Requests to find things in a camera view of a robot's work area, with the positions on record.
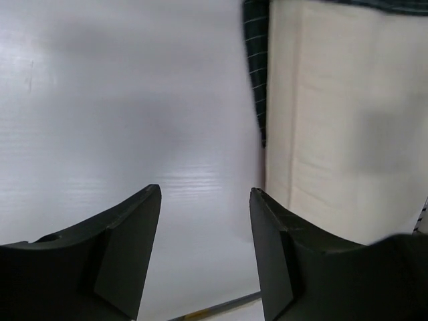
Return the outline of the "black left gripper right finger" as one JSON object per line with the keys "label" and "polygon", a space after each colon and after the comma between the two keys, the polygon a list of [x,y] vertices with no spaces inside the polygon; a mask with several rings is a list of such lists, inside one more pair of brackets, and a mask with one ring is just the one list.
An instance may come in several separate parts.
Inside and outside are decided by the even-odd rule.
{"label": "black left gripper right finger", "polygon": [[427,236],[361,245],[282,207],[261,189],[249,200],[266,320],[426,320]]}

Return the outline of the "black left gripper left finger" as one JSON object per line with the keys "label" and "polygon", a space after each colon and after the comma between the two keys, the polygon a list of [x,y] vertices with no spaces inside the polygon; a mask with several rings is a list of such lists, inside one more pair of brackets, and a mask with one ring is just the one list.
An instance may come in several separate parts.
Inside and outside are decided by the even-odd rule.
{"label": "black left gripper left finger", "polygon": [[136,320],[161,209],[149,185],[34,242],[1,246],[2,320]]}

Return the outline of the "cream pillow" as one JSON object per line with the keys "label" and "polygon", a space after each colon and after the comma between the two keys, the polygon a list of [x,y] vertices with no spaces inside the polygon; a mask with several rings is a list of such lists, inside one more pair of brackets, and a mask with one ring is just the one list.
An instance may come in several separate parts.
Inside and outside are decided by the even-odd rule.
{"label": "cream pillow", "polygon": [[270,8],[266,191],[368,244],[427,232],[427,18],[327,1]]}

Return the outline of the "dark checked pillowcase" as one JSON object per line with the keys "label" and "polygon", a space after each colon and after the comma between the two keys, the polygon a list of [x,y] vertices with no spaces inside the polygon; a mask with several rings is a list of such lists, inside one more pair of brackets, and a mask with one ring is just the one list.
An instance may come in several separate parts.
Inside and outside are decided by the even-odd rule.
{"label": "dark checked pillowcase", "polygon": [[[427,16],[427,1],[422,0],[332,0],[340,5],[353,5],[378,10],[382,13],[408,16]],[[270,1],[245,0],[241,2],[243,43],[247,57],[247,70],[254,98],[255,115],[265,148],[268,81],[268,33]]]}

